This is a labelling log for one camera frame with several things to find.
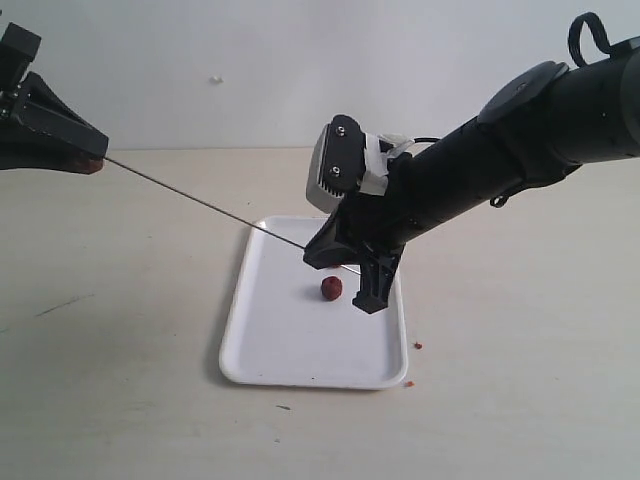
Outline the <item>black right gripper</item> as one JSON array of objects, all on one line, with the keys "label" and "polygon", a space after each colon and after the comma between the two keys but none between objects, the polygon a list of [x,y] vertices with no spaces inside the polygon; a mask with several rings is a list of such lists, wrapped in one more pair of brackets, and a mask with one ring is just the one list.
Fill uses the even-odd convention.
[{"label": "black right gripper", "polygon": [[404,245],[435,227],[433,157],[403,154],[392,163],[382,196],[348,193],[304,247],[315,268],[360,267],[352,304],[374,314],[388,307]]}]

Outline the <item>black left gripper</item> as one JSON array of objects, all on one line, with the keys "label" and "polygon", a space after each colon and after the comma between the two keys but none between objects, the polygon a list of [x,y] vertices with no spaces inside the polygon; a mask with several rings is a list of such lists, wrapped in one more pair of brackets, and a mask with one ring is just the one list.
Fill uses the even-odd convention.
[{"label": "black left gripper", "polygon": [[1,169],[73,173],[103,159],[109,138],[70,109],[29,65],[41,37],[10,22],[1,37]]}]

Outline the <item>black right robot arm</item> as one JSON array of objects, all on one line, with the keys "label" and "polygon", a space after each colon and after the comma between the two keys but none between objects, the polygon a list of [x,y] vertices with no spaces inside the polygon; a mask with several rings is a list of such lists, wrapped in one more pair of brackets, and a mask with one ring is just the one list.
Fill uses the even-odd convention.
[{"label": "black right robot arm", "polygon": [[570,69],[547,61],[505,85],[481,112],[418,154],[337,115],[319,138],[308,200],[328,220],[307,243],[315,269],[356,265],[354,305],[388,305],[405,245],[482,204],[564,180],[582,165],[639,154],[639,42]]}]

